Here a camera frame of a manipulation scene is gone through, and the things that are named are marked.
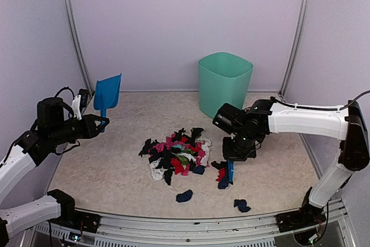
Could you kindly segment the blue hand brush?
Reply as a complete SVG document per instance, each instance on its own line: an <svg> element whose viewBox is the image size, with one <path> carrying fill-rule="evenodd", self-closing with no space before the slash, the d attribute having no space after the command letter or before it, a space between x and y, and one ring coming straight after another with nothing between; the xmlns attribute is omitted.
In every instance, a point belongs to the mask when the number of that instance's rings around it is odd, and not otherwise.
<svg viewBox="0 0 370 247"><path fill-rule="evenodd" d="M228 164L228 181L229 184L234 184L234 162L231 160L227 160Z"/></svg>

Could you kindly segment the blue dustpan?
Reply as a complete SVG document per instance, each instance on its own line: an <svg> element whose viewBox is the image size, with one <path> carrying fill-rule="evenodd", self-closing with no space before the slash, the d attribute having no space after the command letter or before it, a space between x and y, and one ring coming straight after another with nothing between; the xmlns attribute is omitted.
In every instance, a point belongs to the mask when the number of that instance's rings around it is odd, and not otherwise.
<svg viewBox="0 0 370 247"><path fill-rule="evenodd" d="M107 110L115 108L119 102L122 73L103 80L97 80L93 107L100 117L107 118Z"/></svg>

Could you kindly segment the teal plastic waste bin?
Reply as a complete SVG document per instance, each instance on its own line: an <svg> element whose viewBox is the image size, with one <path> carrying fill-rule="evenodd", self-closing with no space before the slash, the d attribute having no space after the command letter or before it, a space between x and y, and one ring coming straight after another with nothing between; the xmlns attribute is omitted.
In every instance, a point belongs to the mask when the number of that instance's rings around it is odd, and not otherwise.
<svg viewBox="0 0 370 247"><path fill-rule="evenodd" d="M253 64L231 53L218 52L198 61L199 108L214 118L225 103L243 107Z"/></svg>

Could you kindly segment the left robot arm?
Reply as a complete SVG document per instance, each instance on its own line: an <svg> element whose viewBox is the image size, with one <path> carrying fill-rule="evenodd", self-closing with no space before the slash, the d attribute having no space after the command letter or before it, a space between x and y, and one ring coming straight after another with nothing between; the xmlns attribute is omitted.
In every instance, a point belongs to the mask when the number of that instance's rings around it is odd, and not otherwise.
<svg viewBox="0 0 370 247"><path fill-rule="evenodd" d="M68 105L55 95L38 102L35 122L11 144L1 161L1 200L48 155L58 155L60 145L70 143L77 148L81 139L92 139L103 133L110 120L94 114L82 115L80 99L76 95ZM35 201L1 210L1 246L6 246L19 232L51 219L70 227L81 221L75 200L58 189Z"/></svg>

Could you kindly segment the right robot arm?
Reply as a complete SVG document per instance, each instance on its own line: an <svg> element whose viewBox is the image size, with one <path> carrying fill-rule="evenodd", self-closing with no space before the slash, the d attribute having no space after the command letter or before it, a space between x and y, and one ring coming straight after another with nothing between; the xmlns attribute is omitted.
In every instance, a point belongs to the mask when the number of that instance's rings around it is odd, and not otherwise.
<svg viewBox="0 0 370 247"><path fill-rule="evenodd" d="M302 106L271 97L259 99L241 110L225 103L213 124L228 134L223 138L223 156L229 161L246 161L256 156L256 144L269 134L297 133L337 139L339 154L319 181L305 194L300 209L277 215L289 228L327 220L323 209L350 177L369 164L368 131L356 99L346 105Z"/></svg>

